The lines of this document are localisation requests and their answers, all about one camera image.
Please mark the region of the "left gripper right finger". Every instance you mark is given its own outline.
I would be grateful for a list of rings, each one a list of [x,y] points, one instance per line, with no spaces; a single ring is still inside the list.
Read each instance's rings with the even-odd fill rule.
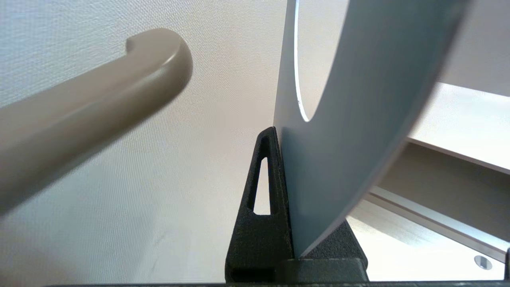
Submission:
[[[369,281],[368,259],[344,221],[301,260],[303,281]]]

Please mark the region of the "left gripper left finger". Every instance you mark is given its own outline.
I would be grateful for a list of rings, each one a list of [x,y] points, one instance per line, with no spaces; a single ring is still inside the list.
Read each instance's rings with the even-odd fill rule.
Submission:
[[[254,212],[261,162],[267,160],[270,214]],[[275,282],[275,267],[294,258],[288,195],[277,131],[257,136],[225,259],[226,282]]]

